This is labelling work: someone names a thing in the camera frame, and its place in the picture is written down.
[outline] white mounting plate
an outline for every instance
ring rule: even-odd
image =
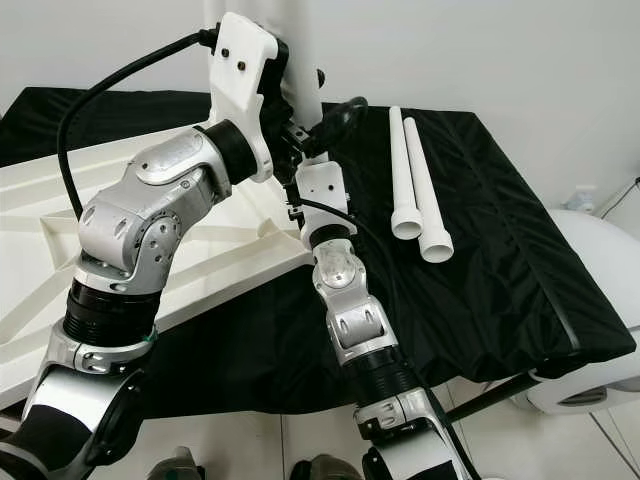
[[[137,152],[182,130],[71,152],[83,202],[119,180]],[[160,331],[311,263],[285,200],[274,178],[243,182],[187,233],[162,294]],[[0,169],[0,409],[27,395],[51,325],[65,313],[79,251],[57,157]]]
[[[273,174],[271,153],[260,128],[264,97],[257,92],[265,62],[277,55],[278,42],[273,35],[235,13],[222,17],[209,69],[211,120],[231,120],[242,132],[256,158],[257,172],[251,177],[255,182],[264,182]]]

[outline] black cable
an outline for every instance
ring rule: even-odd
[[[633,190],[633,187],[638,187],[638,190],[640,190],[640,177],[636,178],[633,182],[633,184],[627,188],[627,190],[622,194],[622,196],[616,201],[616,203],[614,203],[613,205],[611,205],[606,212],[604,212],[602,214],[602,216],[600,218],[606,217],[607,215],[609,215],[609,212],[611,212],[611,210],[613,210],[614,208],[616,208],[618,205],[620,205],[620,202],[622,202],[622,200],[624,200],[627,195],[629,195],[629,193],[631,192],[631,190]]]
[[[78,218],[80,219],[80,215],[82,214],[82,202],[80,201],[80,197],[78,196],[78,191],[76,190],[76,186],[73,182],[73,177],[71,176],[71,169],[69,168],[69,157],[67,154],[67,134],[69,131],[69,126],[71,125],[71,121],[76,116],[76,114],[91,100],[96,98],[105,90],[113,87],[116,83],[124,80],[125,78],[133,75],[134,73],[146,68],[154,63],[173,55],[174,53],[178,53],[185,48],[194,45],[196,43],[200,43],[201,45],[214,48],[215,41],[217,38],[217,33],[215,30],[200,30],[199,32],[192,33],[191,35],[187,35],[186,37],[181,38],[169,45],[162,47],[154,52],[151,52],[148,55],[145,55],[134,62],[122,67],[115,73],[109,75],[107,78],[102,80],[101,82],[95,84],[89,90],[84,92],[80,98],[78,98],[67,110],[64,117],[60,121],[58,125],[58,134],[57,134],[57,148],[58,148],[58,163],[60,165],[60,172],[62,173],[62,180],[64,181],[64,186],[67,190],[67,195],[69,196],[69,200],[71,201],[71,206],[73,207],[73,211]]]
[[[607,431],[604,429],[604,427],[600,424],[600,422],[598,421],[598,419],[596,418],[596,416],[589,412],[589,416],[591,417],[591,420],[593,420],[595,422],[595,424],[598,426],[598,428],[600,429],[600,432],[602,432],[602,434],[605,436],[605,438],[609,441],[609,443],[611,444],[611,446],[614,448],[614,450],[616,452],[618,452],[618,455],[620,455],[620,458],[624,461],[624,463],[627,464],[627,467],[629,467],[629,470],[631,470],[631,472],[633,473],[633,475],[640,480],[640,473],[638,473],[638,471],[633,467],[633,465],[631,465],[631,462],[627,459],[627,457],[620,451],[620,449],[618,448],[618,446],[615,444],[615,442],[613,441],[613,439],[609,436],[609,434],[607,433]]]
[[[396,305],[397,305],[396,299],[397,299],[398,292],[397,292],[397,285],[395,281],[397,272],[395,269],[395,264],[393,262],[393,259],[391,258],[391,255],[389,254],[389,251],[385,247],[382,240],[380,240],[380,237],[378,237],[366,224],[364,224],[357,218],[352,217],[351,215],[344,213],[336,208],[330,207],[329,205],[325,205],[324,203],[314,202],[313,200],[307,200],[304,198],[300,199],[300,204],[306,205],[312,208],[317,208],[319,210],[324,210],[325,212],[331,213],[336,217],[346,220],[347,222],[352,223],[353,225],[361,229],[363,232],[365,232],[369,236],[371,240],[373,240],[373,242],[376,244],[376,248],[380,250],[380,253],[384,257],[385,263],[387,263],[387,268],[389,269],[389,282],[390,282],[390,291],[391,291],[389,296],[390,296],[390,303],[392,305],[390,310],[392,311],[393,317],[397,319],[398,312],[396,310]],[[460,438],[458,437],[458,434],[453,428],[453,425],[451,424],[451,421],[449,420],[447,413],[444,411],[444,408],[442,408],[440,401],[435,396],[435,394],[431,391],[431,388],[422,380],[422,376],[418,372],[413,362],[409,362],[409,363],[413,370],[413,374],[416,376],[416,378],[422,385],[422,388],[424,389],[425,393],[427,394],[427,398],[429,399],[429,403],[431,403],[431,406],[433,407],[436,417],[438,417],[438,420],[440,421],[444,429],[449,434],[449,437],[451,438],[451,443],[453,443],[454,448],[458,452],[458,455],[460,456],[460,460],[462,461],[464,468],[467,470],[467,473],[469,473],[469,476],[472,478],[472,480],[482,480],[482,477],[480,477],[480,475],[478,474],[477,470],[473,466],[473,463],[471,462],[471,459],[469,458],[469,456],[467,455],[467,452],[462,446],[462,443],[460,442]]]

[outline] white wall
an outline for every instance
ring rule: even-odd
[[[313,0],[326,99],[476,112],[541,199],[640,174],[640,2]],[[0,110],[24,85],[82,87],[199,28],[200,0],[3,0]],[[123,84],[207,89],[193,48]]]

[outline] black fabric cover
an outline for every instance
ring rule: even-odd
[[[54,153],[57,120],[78,94],[27,89],[0,122],[4,164]],[[206,118],[208,94],[113,92],[83,115],[87,145]],[[532,368],[549,376],[635,348],[621,320],[545,209],[472,113],[404,109],[416,120],[455,254],[425,263],[396,240],[386,107],[331,152],[351,209],[384,240],[402,274],[392,324],[431,385]],[[356,249],[387,300],[387,266],[366,236]],[[149,367],[147,416],[230,410],[306,412],[351,401],[302,267],[163,333]]]

